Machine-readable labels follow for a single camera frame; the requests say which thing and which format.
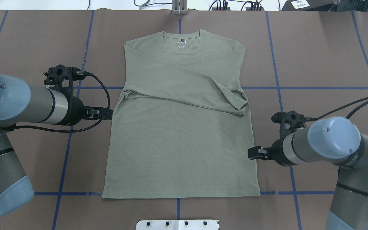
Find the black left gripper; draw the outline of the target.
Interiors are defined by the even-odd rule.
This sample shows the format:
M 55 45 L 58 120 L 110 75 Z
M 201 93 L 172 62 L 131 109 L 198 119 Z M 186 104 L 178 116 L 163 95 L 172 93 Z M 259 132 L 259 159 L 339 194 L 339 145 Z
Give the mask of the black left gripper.
M 69 97 L 68 109 L 63 118 L 63 125 L 72 126 L 79 123 L 81 120 L 112 120 L 112 109 L 85 106 L 83 102 L 75 97 Z

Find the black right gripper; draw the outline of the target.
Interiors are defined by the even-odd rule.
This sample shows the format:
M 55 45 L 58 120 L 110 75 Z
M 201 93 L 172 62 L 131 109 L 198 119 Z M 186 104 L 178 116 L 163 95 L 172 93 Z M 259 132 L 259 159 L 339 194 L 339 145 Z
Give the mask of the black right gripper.
M 254 146 L 247 150 L 247 157 L 249 159 L 274 160 L 282 166 L 291 166 L 292 162 L 288 160 L 282 150 L 282 143 L 276 140 L 271 147 L 263 148 L 266 153 L 260 153 L 262 147 Z

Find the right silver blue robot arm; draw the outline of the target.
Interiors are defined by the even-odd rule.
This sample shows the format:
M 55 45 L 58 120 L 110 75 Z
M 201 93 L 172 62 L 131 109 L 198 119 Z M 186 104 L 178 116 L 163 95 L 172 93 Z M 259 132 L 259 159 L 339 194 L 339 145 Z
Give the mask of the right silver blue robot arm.
M 274 160 L 282 166 L 327 161 L 339 167 L 328 212 L 327 230 L 368 230 L 368 135 L 344 117 L 310 119 L 295 111 L 271 118 L 280 137 L 271 147 L 251 147 L 249 159 Z

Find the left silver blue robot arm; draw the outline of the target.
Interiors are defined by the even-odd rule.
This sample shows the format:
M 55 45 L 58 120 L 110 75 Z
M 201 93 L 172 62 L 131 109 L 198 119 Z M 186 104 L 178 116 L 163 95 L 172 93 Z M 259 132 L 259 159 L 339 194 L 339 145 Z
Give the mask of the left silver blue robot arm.
M 29 176 L 7 136 L 18 129 L 56 133 L 83 132 L 111 120 L 108 89 L 94 74 L 45 72 L 43 86 L 0 74 L 0 217 L 24 206 L 35 196 Z M 104 89 L 107 107 L 89 107 L 73 95 L 73 81 L 93 77 Z

